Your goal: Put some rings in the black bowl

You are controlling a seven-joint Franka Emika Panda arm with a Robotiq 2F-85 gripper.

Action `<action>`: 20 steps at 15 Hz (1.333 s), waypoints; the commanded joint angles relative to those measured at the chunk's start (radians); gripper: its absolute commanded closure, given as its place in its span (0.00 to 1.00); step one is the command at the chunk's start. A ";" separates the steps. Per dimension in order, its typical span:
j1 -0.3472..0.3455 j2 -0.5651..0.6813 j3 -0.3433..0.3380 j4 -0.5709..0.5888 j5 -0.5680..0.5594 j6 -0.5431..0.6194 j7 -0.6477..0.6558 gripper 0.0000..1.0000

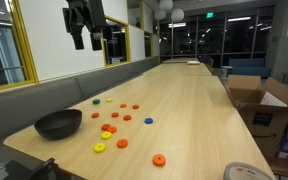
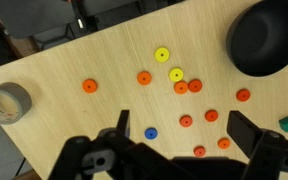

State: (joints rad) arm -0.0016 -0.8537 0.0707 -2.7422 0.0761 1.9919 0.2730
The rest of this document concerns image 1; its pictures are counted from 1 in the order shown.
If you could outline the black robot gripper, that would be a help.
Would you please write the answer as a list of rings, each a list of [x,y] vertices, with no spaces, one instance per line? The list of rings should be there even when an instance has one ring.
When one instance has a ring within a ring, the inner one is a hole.
[[[82,28],[90,32],[100,31],[108,26],[106,23],[102,0],[66,0],[67,8],[63,8],[65,28],[71,33],[76,50],[84,48]],[[102,49],[101,32],[91,34],[92,48],[94,51]]]

